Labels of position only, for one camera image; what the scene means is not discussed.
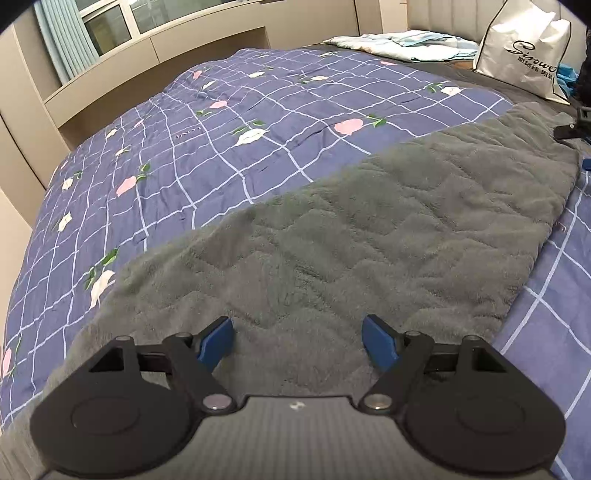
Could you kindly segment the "grey quilted fleece pants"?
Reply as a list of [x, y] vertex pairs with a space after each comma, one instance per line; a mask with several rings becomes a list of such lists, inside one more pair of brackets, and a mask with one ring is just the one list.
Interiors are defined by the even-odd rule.
[[[359, 402], [381, 373], [363, 319], [492, 347], [558, 228], [584, 146], [566, 114], [520, 104], [410, 141], [129, 262], [45, 391], [1, 440], [5, 479], [548, 479], [473, 477], [424, 458]], [[125, 477], [50, 469], [34, 409], [117, 336], [159, 344], [218, 318], [235, 330], [212, 375], [235, 411], [208, 416], [165, 463]]]

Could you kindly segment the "black bag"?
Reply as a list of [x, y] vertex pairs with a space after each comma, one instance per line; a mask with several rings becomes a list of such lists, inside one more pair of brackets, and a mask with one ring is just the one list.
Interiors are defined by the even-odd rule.
[[572, 97], [581, 105], [591, 107], [591, 29], [586, 30], [586, 58], [573, 87]]

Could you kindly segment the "white shopping bag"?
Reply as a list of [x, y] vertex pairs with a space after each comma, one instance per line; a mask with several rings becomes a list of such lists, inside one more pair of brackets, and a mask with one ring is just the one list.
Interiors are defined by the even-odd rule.
[[571, 22], [531, 1], [508, 0], [495, 15], [474, 59], [474, 70], [545, 100], [566, 105], [557, 80], [571, 39]]

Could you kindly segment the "grey padded headboard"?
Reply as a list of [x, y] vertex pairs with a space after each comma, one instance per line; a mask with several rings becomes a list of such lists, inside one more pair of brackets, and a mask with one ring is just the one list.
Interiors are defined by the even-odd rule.
[[[571, 38], [562, 62], [579, 71], [586, 59], [586, 26], [558, 1], [533, 3], [571, 23]], [[503, 0], [409, 0], [408, 26], [410, 30], [448, 33], [480, 43], [503, 4]]]

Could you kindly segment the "light patterned pillow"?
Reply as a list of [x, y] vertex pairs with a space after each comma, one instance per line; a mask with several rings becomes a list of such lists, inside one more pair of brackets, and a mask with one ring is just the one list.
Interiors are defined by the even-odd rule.
[[335, 36], [324, 44], [405, 62], [473, 60], [479, 45], [462, 37], [424, 30]]

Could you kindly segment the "blue plaid floral bedspread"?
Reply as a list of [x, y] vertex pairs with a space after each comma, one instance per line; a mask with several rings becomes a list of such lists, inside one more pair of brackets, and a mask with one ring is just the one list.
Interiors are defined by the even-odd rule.
[[[5, 331], [6, 433], [137, 257], [397, 146], [481, 124], [520, 104], [572, 107], [447, 65], [342, 49], [243, 49], [189, 68], [89, 137], [55, 170]], [[493, 345], [565, 415], [553, 465], [590, 475], [590, 176]]]

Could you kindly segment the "beige right wardrobe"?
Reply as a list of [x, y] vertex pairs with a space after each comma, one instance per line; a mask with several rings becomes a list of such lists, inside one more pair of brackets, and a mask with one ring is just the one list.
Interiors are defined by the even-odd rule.
[[56, 166], [69, 149], [44, 100], [61, 87], [33, 11], [1, 34], [1, 274], [16, 279]]

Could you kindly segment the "beige window cabinet shelf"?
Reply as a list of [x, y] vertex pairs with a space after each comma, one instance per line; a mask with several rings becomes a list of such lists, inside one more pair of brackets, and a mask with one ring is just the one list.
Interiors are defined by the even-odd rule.
[[352, 1], [235, 1], [158, 27], [106, 54], [45, 102], [69, 149], [177, 75], [242, 48], [293, 49], [358, 30]]

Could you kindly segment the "dark glass window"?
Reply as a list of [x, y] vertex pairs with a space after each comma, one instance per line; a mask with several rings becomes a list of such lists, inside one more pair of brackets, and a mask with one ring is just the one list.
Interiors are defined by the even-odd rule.
[[121, 45], [181, 20], [192, 20], [260, 1], [75, 1], [80, 18], [76, 45], [89, 51], [92, 60]]

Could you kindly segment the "left teal curtain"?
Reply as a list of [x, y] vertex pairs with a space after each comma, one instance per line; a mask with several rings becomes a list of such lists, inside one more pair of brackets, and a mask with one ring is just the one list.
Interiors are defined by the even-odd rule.
[[62, 85], [99, 59], [74, 0], [40, 0], [34, 4], [37, 22]]

